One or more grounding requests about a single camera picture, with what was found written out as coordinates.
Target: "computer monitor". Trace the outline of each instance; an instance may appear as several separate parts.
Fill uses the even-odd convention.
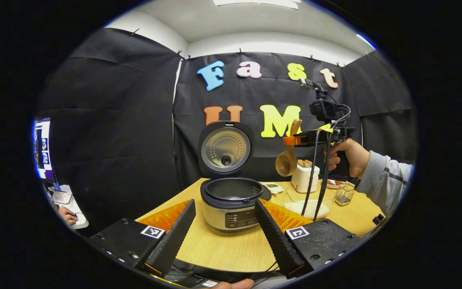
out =
[[[35,120],[35,130],[33,132],[33,154],[37,175],[44,183],[56,183],[53,166],[51,165],[51,154],[49,150],[49,126],[50,118],[40,118]]]

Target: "metal basket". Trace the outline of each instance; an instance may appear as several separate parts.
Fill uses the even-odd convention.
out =
[[[338,188],[335,195],[334,202],[340,206],[346,206],[350,204],[352,196],[354,196],[354,190],[348,187]]]

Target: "wooden ladle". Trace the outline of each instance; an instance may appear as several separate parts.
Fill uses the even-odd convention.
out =
[[[290,136],[297,133],[302,119],[295,119],[290,128]],[[290,176],[297,170],[297,158],[295,157],[294,146],[287,146],[286,150],[279,154],[276,159],[276,170],[280,176]]]

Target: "ceiling light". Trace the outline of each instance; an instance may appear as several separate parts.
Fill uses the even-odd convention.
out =
[[[229,5],[229,4],[270,4],[276,6],[282,6],[298,10],[297,3],[300,0],[213,0],[213,3],[217,6]]]
[[[366,40],[363,36],[361,36],[361,35],[359,35],[359,34],[356,34],[356,36],[357,36],[359,39],[365,41],[368,45],[372,46],[372,48],[377,49],[377,48],[375,48],[368,40]]]

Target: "rice cooker control panel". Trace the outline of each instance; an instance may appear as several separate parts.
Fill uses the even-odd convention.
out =
[[[226,228],[229,229],[247,227],[257,223],[258,220],[256,220],[254,216],[254,209],[240,212],[228,212],[225,214],[225,225]]]

